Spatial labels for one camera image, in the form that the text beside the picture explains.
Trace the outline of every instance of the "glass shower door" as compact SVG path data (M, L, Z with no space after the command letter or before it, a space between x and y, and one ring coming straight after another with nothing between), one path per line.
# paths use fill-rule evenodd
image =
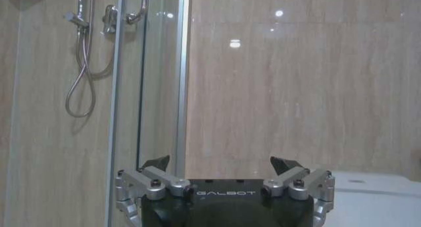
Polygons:
M126 14L138 12L142 0L118 0L107 226L123 223L111 193L117 170L134 171L147 159L169 155L166 171L183 175L175 172L183 172L183 157L175 155L183 134L182 1L147 0L146 13L127 24Z

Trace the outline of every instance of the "door handle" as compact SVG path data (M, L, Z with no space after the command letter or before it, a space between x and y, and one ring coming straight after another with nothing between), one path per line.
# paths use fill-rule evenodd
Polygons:
M129 25L133 25L142 19L143 15L147 12L147 3L149 3L149 0L142 0L139 11L137 13L126 14L125 21Z

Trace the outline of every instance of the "metal bracket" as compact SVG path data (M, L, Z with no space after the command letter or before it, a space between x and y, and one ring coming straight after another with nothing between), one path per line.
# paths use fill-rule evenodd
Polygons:
M142 171L142 174L153 179L161 180L171 195L185 196L185 190L190 186L189 180L179 179L175 176L166 174L163 171L154 168L153 166L146 167Z
M275 179L266 179L262 182L262 191L267 196L282 196L283 189L295 180L303 178L308 174L308 170L302 167L292 167L283 172Z
M126 216L130 227L141 226L141 217L135 201L146 195L149 200L161 200L165 197L165 187L170 194L187 197L191 194L190 181L166 174L153 166L143 168L141 173L127 174L118 171L114 179L115 207Z
M126 223L130 227L141 226L141 218L137 211L135 201L143 195L150 200L159 200L165 196L165 185L147 178L141 173L127 174L118 171L114 179L115 207L123 212Z
M302 179L294 180L287 193L295 200L306 200L308 196L314 198L312 227L322 226L334 201L334 177L330 171L316 169Z

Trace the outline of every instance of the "screw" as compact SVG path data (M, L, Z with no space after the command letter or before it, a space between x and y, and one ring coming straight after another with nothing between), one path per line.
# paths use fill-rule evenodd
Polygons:
M303 187L303 180L302 179L295 179L292 182L294 186L298 188Z
M150 181L150 187L153 187L153 188L159 187L159 180L158 180L158 179L153 179L153 180Z

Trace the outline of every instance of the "beige tile wall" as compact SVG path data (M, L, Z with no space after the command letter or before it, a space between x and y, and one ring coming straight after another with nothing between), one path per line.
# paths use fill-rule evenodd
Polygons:
M111 41L98 33L105 5L115 2L95 0L95 72L111 53ZM94 82L97 103L89 119L71 118L63 109L77 76L75 28L62 18L67 11L75 11L75 0L19 0L7 227L103 226L110 77ZM87 86L74 94L73 108L85 108Z
M0 227L2 227L18 30L18 0L0 0L0 6Z
M191 2L186 176L421 180L421 0Z

